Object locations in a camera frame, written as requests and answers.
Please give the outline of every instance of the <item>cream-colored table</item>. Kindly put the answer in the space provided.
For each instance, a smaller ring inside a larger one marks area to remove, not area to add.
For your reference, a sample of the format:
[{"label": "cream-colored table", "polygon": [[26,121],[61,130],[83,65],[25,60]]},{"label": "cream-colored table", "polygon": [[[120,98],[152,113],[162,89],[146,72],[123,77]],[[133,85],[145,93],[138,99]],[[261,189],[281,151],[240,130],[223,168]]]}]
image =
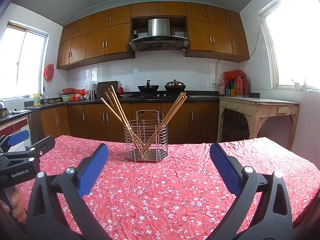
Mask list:
[{"label": "cream-colored table", "polygon": [[223,112],[230,109],[244,114],[249,126],[249,139],[257,137],[257,134],[270,116],[289,115],[291,119],[291,130],[287,149],[291,150],[294,133],[299,113],[299,103],[266,99],[266,98],[240,98],[240,97],[219,97],[219,129],[218,142],[221,142],[223,127]]}]

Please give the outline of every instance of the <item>bright window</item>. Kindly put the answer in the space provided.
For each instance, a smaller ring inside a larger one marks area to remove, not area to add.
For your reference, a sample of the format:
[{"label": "bright window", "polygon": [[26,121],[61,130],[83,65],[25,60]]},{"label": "bright window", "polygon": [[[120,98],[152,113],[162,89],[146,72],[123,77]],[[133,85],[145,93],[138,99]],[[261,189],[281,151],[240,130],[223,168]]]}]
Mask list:
[{"label": "bright window", "polygon": [[260,15],[276,86],[320,88],[320,2],[275,0]]},{"label": "bright window", "polygon": [[46,35],[8,25],[0,43],[0,98],[40,91]]}]

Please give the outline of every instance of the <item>range hood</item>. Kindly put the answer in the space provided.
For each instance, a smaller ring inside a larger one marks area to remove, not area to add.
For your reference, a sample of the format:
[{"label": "range hood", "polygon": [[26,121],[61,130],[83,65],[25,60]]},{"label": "range hood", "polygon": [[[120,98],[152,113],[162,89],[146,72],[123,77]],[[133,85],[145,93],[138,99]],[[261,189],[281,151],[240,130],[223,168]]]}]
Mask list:
[{"label": "range hood", "polygon": [[135,51],[148,50],[180,50],[188,46],[187,38],[170,36],[168,18],[148,20],[148,36],[137,38],[129,42]]}]

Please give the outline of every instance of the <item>red floral tablecloth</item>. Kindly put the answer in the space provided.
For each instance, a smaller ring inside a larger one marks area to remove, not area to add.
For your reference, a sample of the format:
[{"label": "red floral tablecloth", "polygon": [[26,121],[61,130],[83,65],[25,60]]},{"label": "red floral tablecloth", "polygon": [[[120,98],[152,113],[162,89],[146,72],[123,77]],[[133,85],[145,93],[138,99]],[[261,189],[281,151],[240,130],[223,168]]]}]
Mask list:
[{"label": "red floral tablecloth", "polygon": [[[90,156],[101,141],[60,136],[41,158],[48,175],[62,173]],[[96,185],[84,200],[112,239],[205,239],[218,225],[235,196],[223,184],[210,160],[210,144],[168,146],[168,158],[135,163],[126,157],[125,144],[104,142],[109,159]],[[296,223],[319,190],[320,171],[309,161],[267,138],[220,143],[228,155],[257,172],[283,173]],[[27,208],[33,180],[20,184]],[[70,227],[77,225],[60,195]],[[248,227],[260,194],[241,231]]]}]

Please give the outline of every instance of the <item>metal utensil holder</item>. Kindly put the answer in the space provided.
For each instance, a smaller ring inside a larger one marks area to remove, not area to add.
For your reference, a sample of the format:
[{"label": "metal utensil holder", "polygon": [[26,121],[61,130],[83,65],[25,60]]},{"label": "metal utensil holder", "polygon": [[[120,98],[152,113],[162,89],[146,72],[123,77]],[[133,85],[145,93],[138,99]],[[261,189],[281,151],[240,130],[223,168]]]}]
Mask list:
[{"label": "metal utensil holder", "polygon": [[[151,112],[157,119],[139,119],[143,112]],[[159,112],[156,110],[139,110],[136,120],[129,121],[130,127],[124,126],[127,156],[135,162],[158,162],[168,156],[168,127],[160,126]],[[154,136],[148,149],[145,145]]]}]

